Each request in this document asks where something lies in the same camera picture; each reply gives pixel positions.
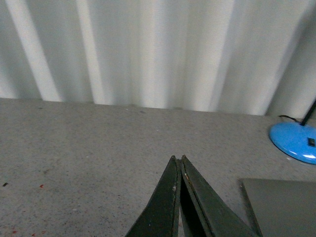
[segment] curtain fold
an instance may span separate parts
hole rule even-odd
[[[316,0],[0,0],[0,97],[302,117]]]

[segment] black cable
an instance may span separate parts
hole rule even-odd
[[[288,116],[288,115],[279,115],[279,117],[285,117],[285,118],[294,120],[295,122],[299,122],[296,118],[292,118],[292,117],[290,117],[290,116]]]

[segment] gray metal plate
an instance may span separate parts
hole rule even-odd
[[[316,236],[316,183],[242,181],[263,237]]]

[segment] blue lamp base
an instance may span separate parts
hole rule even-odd
[[[316,128],[297,122],[281,122],[271,128],[270,139],[289,156],[316,164]]]

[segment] speckled surface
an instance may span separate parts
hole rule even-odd
[[[0,99],[0,236],[124,236],[183,154],[249,225],[240,178],[316,181],[270,142],[279,121]]]

